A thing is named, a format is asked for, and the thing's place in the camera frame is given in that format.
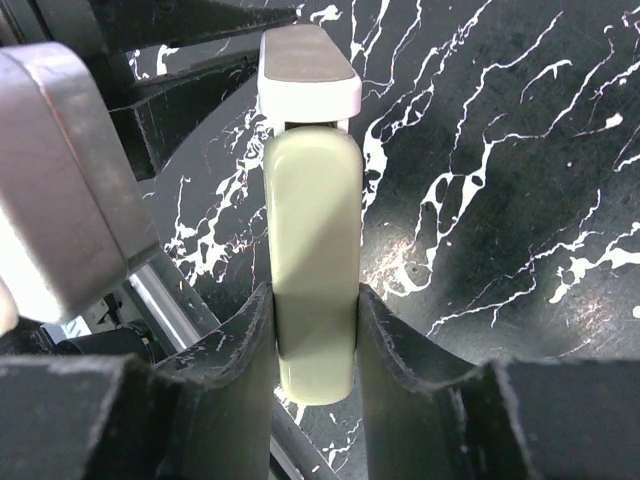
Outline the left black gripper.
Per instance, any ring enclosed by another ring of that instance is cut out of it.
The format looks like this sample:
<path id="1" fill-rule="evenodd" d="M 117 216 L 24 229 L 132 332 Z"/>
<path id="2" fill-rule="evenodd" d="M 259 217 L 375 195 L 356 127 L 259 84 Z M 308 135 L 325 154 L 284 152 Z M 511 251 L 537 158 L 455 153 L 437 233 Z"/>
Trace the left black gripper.
<path id="1" fill-rule="evenodd" d="M 256 75 L 259 50 L 247 42 L 298 18 L 293 6 L 243 1 L 4 1 L 1 44 L 57 42 L 76 53 L 146 181 Z"/>

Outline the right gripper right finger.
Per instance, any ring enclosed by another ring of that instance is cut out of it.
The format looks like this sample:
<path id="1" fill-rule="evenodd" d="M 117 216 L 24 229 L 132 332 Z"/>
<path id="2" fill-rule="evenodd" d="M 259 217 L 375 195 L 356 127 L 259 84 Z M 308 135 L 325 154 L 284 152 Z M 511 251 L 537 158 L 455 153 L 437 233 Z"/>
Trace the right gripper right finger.
<path id="1" fill-rule="evenodd" d="M 372 479 L 635 479 L 635 360 L 473 365 L 394 315 L 368 285 L 357 357 Z"/>

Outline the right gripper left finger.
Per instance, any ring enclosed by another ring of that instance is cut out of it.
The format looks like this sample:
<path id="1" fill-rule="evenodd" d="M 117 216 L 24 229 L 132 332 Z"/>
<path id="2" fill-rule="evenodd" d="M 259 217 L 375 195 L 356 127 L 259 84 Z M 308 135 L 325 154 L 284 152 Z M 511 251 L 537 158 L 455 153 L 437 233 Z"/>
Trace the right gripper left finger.
<path id="1" fill-rule="evenodd" d="M 1 339 L 5 479 L 264 479 L 275 385 L 263 283 L 196 344 L 157 365 L 57 355 L 40 324 Z"/>

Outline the beige white stapler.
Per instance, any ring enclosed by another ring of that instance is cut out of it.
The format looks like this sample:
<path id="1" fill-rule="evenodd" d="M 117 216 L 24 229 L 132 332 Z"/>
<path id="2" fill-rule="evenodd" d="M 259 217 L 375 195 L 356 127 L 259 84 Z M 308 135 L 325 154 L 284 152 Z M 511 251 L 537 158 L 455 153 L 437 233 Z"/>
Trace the beige white stapler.
<path id="1" fill-rule="evenodd" d="M 364 161 L 348 127 L 362 82 L 322 27 L 294 24 L 263 34 L 257 88 L 274 131 L 263 168 L 281 385 L 330 405 L 354 377 Z"/>

